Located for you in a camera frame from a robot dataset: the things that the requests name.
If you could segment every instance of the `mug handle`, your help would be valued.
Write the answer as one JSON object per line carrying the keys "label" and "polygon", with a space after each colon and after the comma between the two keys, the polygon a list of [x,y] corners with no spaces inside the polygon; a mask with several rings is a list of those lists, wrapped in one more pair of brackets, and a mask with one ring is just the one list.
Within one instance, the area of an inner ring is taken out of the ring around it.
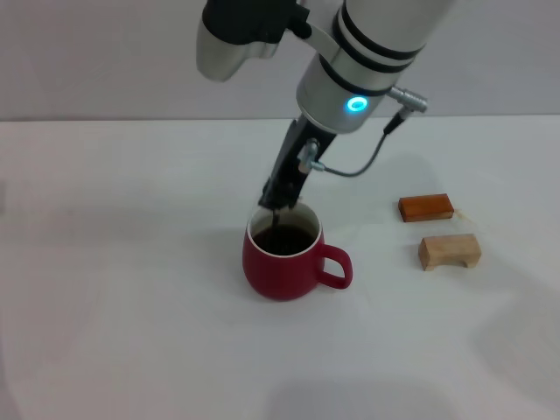
{"label": "mug handle", "polygon": [[319,254],[323,258],[328,258],[340,264],[344,271],[344,277],[338,277],[321,270],[318,273],[319,282],[325,286],[333,287],[334,289],[346,289],[352,282],[352,277],[354,276],[350,256],[342,249],[326,244],[321,247]]}

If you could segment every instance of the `red mug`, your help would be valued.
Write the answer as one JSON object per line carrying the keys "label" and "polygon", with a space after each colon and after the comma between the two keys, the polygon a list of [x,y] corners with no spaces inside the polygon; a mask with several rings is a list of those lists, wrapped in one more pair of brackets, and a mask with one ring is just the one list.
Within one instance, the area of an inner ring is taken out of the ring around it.
{"label": "red mug", "polygon": [[[315,238],[306,250],[295,255],[273,255],[259,248],[253,238],[270,228],[272,212],[260,208],[251,217],[243,243],[243,270],[253,288],[266,298],[292,300],[301,298],[318,284],[345,289],[352,282],[352,262],[342,249],[325,244],[323,227],[317,215],[305,204],[280,212],[280,225],[292,225]],[[325,258],[342,266],[344,276],[324,272]]]}

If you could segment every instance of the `black stripe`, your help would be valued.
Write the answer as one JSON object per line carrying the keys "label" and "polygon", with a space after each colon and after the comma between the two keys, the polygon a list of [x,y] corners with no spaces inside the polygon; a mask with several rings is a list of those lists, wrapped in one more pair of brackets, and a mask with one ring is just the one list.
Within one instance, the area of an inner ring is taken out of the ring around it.
{"label": "black stripe", "polygon": [[389,90],[391,90],[392,88],[391,86],[388,89],[383,89],[383,90],[369,90],[369,89],[364,89],[363,87],[353,85],[349,81],[342,79],[342,77],[340,77],[339,74],[334,71],[334,69],[331,67],[328,61],[323,58],[323,56],[319,55],[318,59],[319,62],[321,63],[321,66],[325,69],[325,72],[332,79],[332,81],[334,81],[341,88],[347,90],[348,92],[352,92],[353,94],[361,95],[361,96],[370,96],[370,97],[383,96],[386,95],[389,92]]}
{"label": "black stripe", "polygon": [[346,1],[342,4],[340,13],[342,14],[342,20],[344,21],[344,25],[346,25],[346,28],[348,28],[348,31],[352,34],[352,36],[356,38],[356,40],[360,42],[363,46],[365,46],[368,50],[371,50],[376,54],[382,55],[383,57],[387,57],[388,59],[393,59],[393,60],[408,60],[413,57],[416,57],[417,54],[420,53],[424,48],[421,47],[415,51],[402,52],[402,51],[391,50],[390,48],[386,48],[382,45],[376,44],[374,41],[372,41],[366,35],[364,35],[362,31],[358,29],[358,26],[354,24],[354,22],[350,18],[350,15],[348,14]]}
{"label": "black stripe", "polygon": [[334,17],[334,22],[332,22],[332,35],[337,40],[337,42],[342,47],[342,49],[350,57],[352,57],[358,63],[362,64],[364,67],[367,67],[375,72],[389,73],[389,74],[400,73],[402,70],[404,70],[405,68],[407,68],[412,64],[411,61],[410,63],[403,64],[402,66],[388,66],[386,64],[378,63],[377,61],[374,61],[366,57],[364,54],[362,54],[361,52],[356,50],[352,45],[350,45],[347,39],[344,38],[344,36],[342,35],[339,26],[338,14]]}

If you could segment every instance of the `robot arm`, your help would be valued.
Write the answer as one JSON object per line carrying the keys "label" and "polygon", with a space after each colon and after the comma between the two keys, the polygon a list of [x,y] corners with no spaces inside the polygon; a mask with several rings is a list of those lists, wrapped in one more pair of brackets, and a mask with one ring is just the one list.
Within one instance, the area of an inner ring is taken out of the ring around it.
{"label": "robot arm", "polygon": [[346,0],[323,31],[296,0],[207,0],[199,25],[197,65],[226,81],[247,58],[269,58],[286,30],[318,53],[297,87],[302,115],[293,122],[259,204],[293,207],[311,167],[338,134],[356,131],[388,95],[403,108],[426,110],[424,98],[395,87],[454,0]]}

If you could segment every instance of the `white wall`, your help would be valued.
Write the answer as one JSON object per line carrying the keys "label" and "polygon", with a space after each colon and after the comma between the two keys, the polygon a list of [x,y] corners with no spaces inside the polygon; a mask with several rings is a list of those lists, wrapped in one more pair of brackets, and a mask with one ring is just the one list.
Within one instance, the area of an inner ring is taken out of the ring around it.
{"label": "white wall", "polygon": [[[311,1],[312,18],[330,21],[336,3]],[[203,4],[0,0],[0,119],[296,116],[311,49],[289,34],[215,85],[195,66]],[[558,17],[558,0],[458,0],[401,84],[433,115],[560,113]]]}

